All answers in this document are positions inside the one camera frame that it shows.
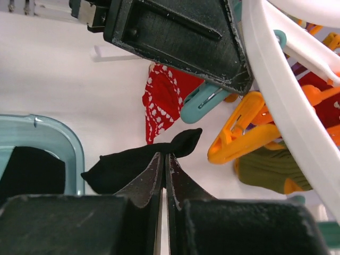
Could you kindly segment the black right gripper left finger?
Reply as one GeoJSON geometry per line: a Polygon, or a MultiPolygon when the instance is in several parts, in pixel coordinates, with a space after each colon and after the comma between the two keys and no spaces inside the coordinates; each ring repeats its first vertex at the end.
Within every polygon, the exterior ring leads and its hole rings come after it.
{"type": "Polygon", "coordinates": [[[17,195],[1,254],[160,254],[163,157],[113,195],[17,195]]]}

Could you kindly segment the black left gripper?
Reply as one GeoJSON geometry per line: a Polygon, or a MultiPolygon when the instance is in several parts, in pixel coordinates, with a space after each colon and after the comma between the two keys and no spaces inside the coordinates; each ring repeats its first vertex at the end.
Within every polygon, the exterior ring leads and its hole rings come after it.
{"type": "Polygon", "coordinates": [[[111,0],[69,0],[71,16],[87,26],[92,33],[104,32],[111,0]]]}

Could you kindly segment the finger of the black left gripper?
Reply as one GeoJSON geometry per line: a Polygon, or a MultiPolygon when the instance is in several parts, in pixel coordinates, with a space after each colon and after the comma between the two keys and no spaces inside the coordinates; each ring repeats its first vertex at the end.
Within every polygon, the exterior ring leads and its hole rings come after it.
{"type": "Polygon", "coordinates": [[[104,40],[240,95],[253,82],[232,1],[112,1],[104,40]]]}

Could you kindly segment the white oval clip hanger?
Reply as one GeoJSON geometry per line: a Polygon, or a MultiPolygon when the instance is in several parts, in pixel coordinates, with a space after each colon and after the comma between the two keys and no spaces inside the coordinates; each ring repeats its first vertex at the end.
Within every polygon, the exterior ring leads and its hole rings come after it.
{"type": "Polygon", "coordinates": [[[293,22],[339,27],[339,1],[243,1],[242,29],[252,72],[300,169],[339,219],[339,149],[304,95],[289,55],[339,85],[339,56],[293,22]]]}

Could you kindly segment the teal clothes peg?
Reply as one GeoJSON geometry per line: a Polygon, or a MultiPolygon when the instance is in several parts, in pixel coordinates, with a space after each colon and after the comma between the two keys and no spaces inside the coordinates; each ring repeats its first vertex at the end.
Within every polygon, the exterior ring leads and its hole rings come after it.
{"type": "Polygon", "coordinates": [[[231,93],[209,82],[203,82],[184,100],[180,117],[186,124],[193,124],[227,98],[231,93]]]}

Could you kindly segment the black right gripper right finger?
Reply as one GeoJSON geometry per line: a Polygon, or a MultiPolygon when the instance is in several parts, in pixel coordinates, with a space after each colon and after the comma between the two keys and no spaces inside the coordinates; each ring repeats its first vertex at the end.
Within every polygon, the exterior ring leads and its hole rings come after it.
{"type": "Polygon", "coordinates": [[[330,254],[325,224],[298,199],[217,199],[165,158],[170,254],[330,254]]]}

